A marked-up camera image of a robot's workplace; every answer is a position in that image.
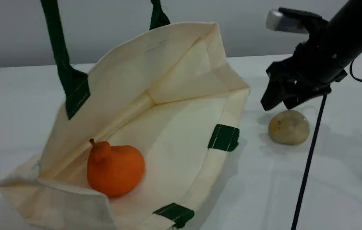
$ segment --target green strap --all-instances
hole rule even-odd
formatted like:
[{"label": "green strap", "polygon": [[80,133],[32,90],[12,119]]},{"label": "green strap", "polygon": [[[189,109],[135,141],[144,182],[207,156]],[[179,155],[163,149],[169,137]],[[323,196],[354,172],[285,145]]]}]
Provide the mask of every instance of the green strap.
[{"label": "green strap", "polygon": [[153,13],[151,14],[150,30],[169,25],[167,15],[162,11],[160,0],[151,0],[153,4]]},{"label": "green strap", "polygon": [[191,209],[177,205],[176,203],[164,206],[153,213],[174,221],[175,224],[172,227],[177,229],[184,227],[185,224],[191,220],[195,214]]},{"label": "green strap", "polygon": [[45,13],[57,73],[66,94],[66,111],[70,120],[90,96],[87,74],[70,66],[57,0],[40,2]]},{"label": "green strap", "polygon": [[208,144],[209,149],[234,151],[238,146],[239,129],[217,124]]}]

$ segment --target cream canvas bag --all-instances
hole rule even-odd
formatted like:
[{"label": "cream canvas bag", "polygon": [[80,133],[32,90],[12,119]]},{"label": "cream canvas bag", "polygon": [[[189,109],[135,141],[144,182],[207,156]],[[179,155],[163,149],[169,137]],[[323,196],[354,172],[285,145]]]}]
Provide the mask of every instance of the cream canvas bag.
[{"label": "cream canvas bag", "polygon": [[[89,95],[73,115],[61,106],[43,152],[1,179],[0,193],[28,223],[55,230],[183,227],[238,144],[250,91],[226,61],[218,25],[146,32],[106,54],[84,83]],[[146,172],[132,192],[90,188],[90,138],[141,151]]]}]

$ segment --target green bag handle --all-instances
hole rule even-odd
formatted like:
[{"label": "green bag handle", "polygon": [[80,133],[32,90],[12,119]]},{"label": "green bag handle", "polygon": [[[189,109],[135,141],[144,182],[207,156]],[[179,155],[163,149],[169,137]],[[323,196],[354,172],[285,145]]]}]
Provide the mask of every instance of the green bag handle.
[{"label": "green bag handle", "polygon": [[[41,0],[40,2],[46,18],[57,74],[66,94],[66,112],[70,120],[90,96],[88,76],[70,65],[57,0]],[[160,0],[151,0],[151,3],[153,11],[150,29],[169,25],[169,19],[162,11]]]}]

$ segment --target brown potato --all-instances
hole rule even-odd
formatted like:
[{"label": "brown potato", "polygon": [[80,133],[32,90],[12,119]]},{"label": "brown potato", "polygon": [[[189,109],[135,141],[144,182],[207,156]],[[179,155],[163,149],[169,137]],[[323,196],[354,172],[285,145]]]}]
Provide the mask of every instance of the brown potato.
[{"label": "brown potato", "polygon": [[309,122],[300,112],[286,110],[271,119],[268,132],[277,143],[299,145],[309,136]]}]

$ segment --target white tabletop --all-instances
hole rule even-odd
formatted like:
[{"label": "white tabletop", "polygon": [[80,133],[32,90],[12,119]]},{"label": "white tabletop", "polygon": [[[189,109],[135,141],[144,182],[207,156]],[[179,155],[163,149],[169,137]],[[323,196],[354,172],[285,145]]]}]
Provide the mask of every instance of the white tabletop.
[{"label": "white tabletop", "polygon": [[[272,61],[288,55],[229,58],[251,85],[240,146],[225,163],[210,198],[186,230],[289,230],[321,98],[296,108],[311,125],[300,146],[272,142],[260,104]],[[92,64],[77,65],[88,71]],[[354,65],[362,76],[362,55]],[[332,84],[303,199],[298,230],[362,229],[362,83]],[[0,178],[44,147],[64,100],[55,66],[0,68]],[[0,195],[0,230],[40,229],[26,224]]]}]

